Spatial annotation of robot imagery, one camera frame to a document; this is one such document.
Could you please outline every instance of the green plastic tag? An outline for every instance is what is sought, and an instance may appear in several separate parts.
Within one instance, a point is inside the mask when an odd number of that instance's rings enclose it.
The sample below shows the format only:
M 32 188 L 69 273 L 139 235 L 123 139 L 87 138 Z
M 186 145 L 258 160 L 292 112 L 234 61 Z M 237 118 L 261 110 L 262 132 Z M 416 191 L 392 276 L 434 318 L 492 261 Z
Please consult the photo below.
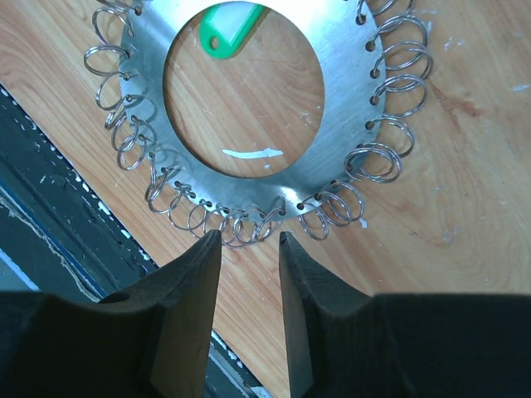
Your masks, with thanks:
M 226 2 L 210 7 L 199 29 L 203 49 L 215 58 L 234 56 L 263 10 L 264 6 L 252 2 Z

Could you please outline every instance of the wood grain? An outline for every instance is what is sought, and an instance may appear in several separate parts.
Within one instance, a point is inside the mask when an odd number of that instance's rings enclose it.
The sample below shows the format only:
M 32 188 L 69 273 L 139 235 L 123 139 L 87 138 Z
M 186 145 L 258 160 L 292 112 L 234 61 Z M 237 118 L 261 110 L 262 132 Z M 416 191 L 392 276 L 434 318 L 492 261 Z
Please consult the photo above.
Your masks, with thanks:
M 193 238 L 145 206 L 147 166 L 125 174 L 115 165 L 102 129 L 105 114 L 93 99 L 100 79 L 82 65 L 83 52 L 96 44 L 90 28 L 95 8 L 91 0 L 4 1 L 0 81 L 163 265 Z M 295 231 L 317 261 L 368 294 L 528 293 L 531 4 L 419 0 L 417 15 L 432 21 L 436 69 L 427 107 L 409 120 L 418 145 L 405 161 L 404 175 L 390 186 L 360 184 L 368 200 L 367 229 L 359 224 L 333 229 L 328 240 L 315 243 L 295 221 L 285 228 Z M 270 13 L 230 66 L 214 66 L 221 62 L 208 62 L 193 51 L 196 33 L 191 28 L 175 55 L 175 75 L 167 77 L 170 88 L 185 84 L 196 95 L 183 99 L 175 96 L 179 90 L 168 90 L 175 103 L 170 108 L 186 110 L 183 134 L 190 134 L 190 145 L 212 166 L 241 175 L 263 173 L 264 161 L 237 162 L 224 158 L 222 149 L 277 146 L 288 155 L 275 165 L 268 162 L 271 172 L 293 162 L 315 134 L 315 126 L 306 126 L 300 114 L 315 111 L 311 121 L 317 124 L 322 95 L 304 38 L 291 36 L 287 32 L 293 28 Z M 301 50 L 291 54 L 294 47 Z M 247 73 L 252 85 L 240 85 Z M 267 78 L 260 83 L 256 76 Z M 294 82 L 291 90 L 286 81 Z M 209 85 L 217 91 L 203 97 L 212 92 Z M 282 105 L 271 87 L 285 95 Z M 396 106 L 403 99 L 390 100 Z M 232 101 L 250 106 L 231 113 Z M 217 129 L 220 120 L 223 133 Z M 295 122 L 291 133 L 286 125 Z M 275 238 L 224 251 L 214 327 L 275 396 L 287 396 L 277 244 Z

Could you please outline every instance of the wooden table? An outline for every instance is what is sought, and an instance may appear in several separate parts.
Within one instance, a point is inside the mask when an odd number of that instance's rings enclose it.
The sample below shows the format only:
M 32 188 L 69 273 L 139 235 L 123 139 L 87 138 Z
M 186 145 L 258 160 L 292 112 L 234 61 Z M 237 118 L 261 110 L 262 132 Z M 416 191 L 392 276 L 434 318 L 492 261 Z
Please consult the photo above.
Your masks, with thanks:
M 100 78 L 82 65 L 85 49 L 96 44 L 96 6 L 2 2 L 0 81 L 163 265 L 194 239 L 145 206 L 147 166 L 126 174 L 115 165 L 105 114 L 94 104 Z M 427 107 L 409 120 L 418 145 L 404 175 L 390 186 L 360 184 L 365 229 L 333 229 L 323 243 L 305 237 L 297 222 L 286 229 L 370 294 L 529 292 L 531 3 L 419 0 L 417 15 L 432 22 L 436 69 Z M 284 18 L 270 12 L 231 61 L 209 60 L 196 48 L 197 19 L 175 47 L 168 107 L 212 166 L 264 175 L 309 146 L 322 109 L 319 66 Z M 222 152 L 265 148 L 285 156 L 244 161 Z M 287 396 L 277 240 L 225 250 L 214 327 L 275 396 Z

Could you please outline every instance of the silver ring plate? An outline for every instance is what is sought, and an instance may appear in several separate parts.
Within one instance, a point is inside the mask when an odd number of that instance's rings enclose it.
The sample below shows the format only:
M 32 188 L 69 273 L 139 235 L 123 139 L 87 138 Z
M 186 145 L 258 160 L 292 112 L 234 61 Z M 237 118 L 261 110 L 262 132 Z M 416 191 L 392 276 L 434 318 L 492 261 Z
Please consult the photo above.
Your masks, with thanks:
M 366 43 L 378 29 L 368 6 L 363 4 L 366 22 L 356 23 L 358 2 L 344 0 L 262 0 L 260 3 L 282 14 L 306 36 L 319 60 L 324 78 L 324 112 L 319 132 L 305 154 L 282 172 L 261 178 L 239 178 L 222 174 L 196 158 L 174 130 L 163 95 L 165 63 L 178 33 L 201 11 L 220 3 L 216 0 L 144 0 L 134 3 L 142 13 L 129 11 L 134 35 L 124 30 L 121 46 L 130 54 L 120 62 L 127 73 L 121 81 L 123 95 L 132 95 L 126 113 L 146 120 L 141 127 L 157 154 L 157 169 L 171 170 L 170 184 L 179 181 L 196 194 L 195 204 L 209 201 L 231 211 L 270 209 L 285 206 L 285 215 L 273 221 L 312 211 L 300 210 L 301 202 L 316 192 L 330 191 L 333 180 L 350 181 L 343 159 L 359 144 L 375 141 L 377 130 L 367 130 L 368 121 L 381 118 L 385 93 L 378 105 L 370 103 L 385 74 L 370 76 L 383 52 L 380 38 L 374 51 Z M 258 211 L 249 212 L 247 221 L 261 221 Z

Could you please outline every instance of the circular metal plate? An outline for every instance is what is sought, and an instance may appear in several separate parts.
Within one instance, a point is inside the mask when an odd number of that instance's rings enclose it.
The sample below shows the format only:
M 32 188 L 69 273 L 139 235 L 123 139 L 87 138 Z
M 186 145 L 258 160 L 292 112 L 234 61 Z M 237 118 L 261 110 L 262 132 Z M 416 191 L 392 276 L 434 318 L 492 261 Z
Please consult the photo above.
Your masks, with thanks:
M 265 213 L 285 206 L 283 218 L 299 216 L 311 210 L 309 206 L 298 209 L 299 203 L 323 190 L 332 191 L 330 183 L 334 179 L 348 180 L 343 169 L 345 156 L 360 143 L 376 138 L 376 129 L 365 129 L 369 120 L 382 116 L 385 104 L 384 96 L 379 105 L 369 102 L 385 79 L 383 73 L 377 79 L 370 76 L 382 54 L 379 38 L 374 51 L 365 48 L 377 30 L 373 15 L 364 3 L 367 21 L 359 26 L 355 22 L 358 6 L 355 1 L 260 2 L 294 23 L 313 47 L 323 72 L 324 112 L 315 140 L 298 161 L 272 176 L 239 178 L 210 168 L 187 149 L 174 131 L 163 95 L 164 67 L 178 33 L 198 13 L 218 3 L 215 0 L 135 3 L 142 7 L 142 13 L 129 14 L 134 35 L 124 32 L 121 43 L 130 54 L 120 64 L 120 70 L 130 75 L 129 80 L 121 82 L 122 94 L 134 99 L 126 107 L 127 115 L 129 120 L 135 115 L 148 122 L 149 126 L 143 125 L 141 133 L 155 143 L 149 150 L 157 154 L 157 168 L 171 169 L 170 183 L 179 181 L 191 186 L 196 193 L 192 201 L 196 204 L 204 200 L 232 211 L 259 208 Z M 252 212 L 247 220 L 261 218 Z

